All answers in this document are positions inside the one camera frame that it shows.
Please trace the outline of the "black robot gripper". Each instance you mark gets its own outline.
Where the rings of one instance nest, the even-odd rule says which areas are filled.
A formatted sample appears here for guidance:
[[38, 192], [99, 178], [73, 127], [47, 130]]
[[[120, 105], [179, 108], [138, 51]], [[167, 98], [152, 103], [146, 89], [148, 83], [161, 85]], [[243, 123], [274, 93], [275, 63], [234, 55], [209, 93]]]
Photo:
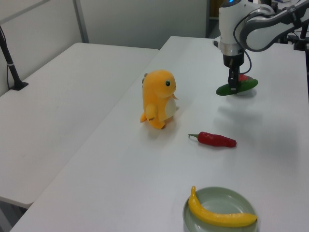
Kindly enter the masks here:
[[232, 94], [236, 93], [236, 81], [239, 80], [240, 67], [244, 63], [244, 55], [228, 56], [223, 54], [223, 62], [229, 68], [228, 84]]

